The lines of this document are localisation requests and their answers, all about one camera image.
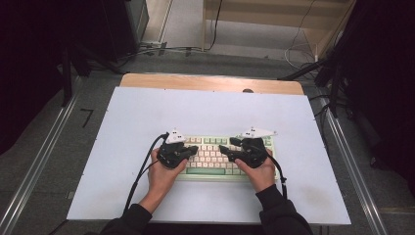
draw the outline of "white tabletop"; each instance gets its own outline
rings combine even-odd
[[[350,224],[306,96],[130,87],[115,89],[68,219],[120,217],[159,135],[177,128],[184,135],[232,136],[251,126],[278,132],[274,157],[288,178],[289,199],[309,223]],[[132,203],[147,189],[145,174]],[[152,221],[249,224],[259,223],[260,211],[249,182],[176,181]]]

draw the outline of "hand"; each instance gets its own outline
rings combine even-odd
[[[270,150],[267,149],[266,151],[272,156]],[[275,165],[269,158],[266,158],[265,162],[257,168],[250,168],[239,159],[235,160],[235,164],[248,176],[256,193],[275,183]]]
[[[185,169],[187,160],[183,160],[175,169],[169,169],[157,160],[159,149],[151,153],[152,166],[149,168],[149,192],[140,201],[140,205],[149,213],[153,213],[161,203],[162,199],[170,191],[177,175]]]

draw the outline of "green keycap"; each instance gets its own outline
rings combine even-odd
[[[188,174],[214,174],[214,175],[223,175],[225,174],[225,169],[219,168],[187,168]]]

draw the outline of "metal strip on floor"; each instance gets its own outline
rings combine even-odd
[[[43,142],[39,152],[36,155],[30,169],[24,177],[18,190],[12,197],[4,216],[0,222],[0,234],[9,235],[18,222],[18,219],[27,203],[31,192],[33,191],[36,182],[48,162],[49,156],[51,155],[53,148],[62,132],[62,129],[67,122],[69,115],[76,103],[77,97],[79,96],[79,90],[83,86],[83,77],[78,76],[75,80],[74,94],[65,108],[61,108],[51,130],[49,131],[45,141]]]
[[[325,99],[321,100],[323,107],[327,105]],[[330,127],[335,136],[336,142],[340,148],[342,157],[345,161],[347,172],[350,176],[350,179],[353,183],[354,189],[356,190],[357,196],[360,200],[360,204],[363,207],[363,210],[366,214],[367,220],[369,222],[370,228],[372,229],[373,234],[376,235],[388,235],[387,228],[383,223],[379,210],[372,198],[372,195],[366,185],[366,182],[361,174],[359,167],[354,160],[354,155],[349,147],[345,135],[342,131],[342,127],[339,123],[339,120],[334,118],[333,114],[329,110],[327,112],[328,121]]]

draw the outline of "person's left hand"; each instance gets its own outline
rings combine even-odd
[[[185,169],[187,160],[183,160],[175,169],[169,169],[157,160],[159,149],[151,153],[152,166],[149,168],[149,192],[140,201],[140,205],[148,212],[153,213],[165,195],[170,191],[177,175]]]

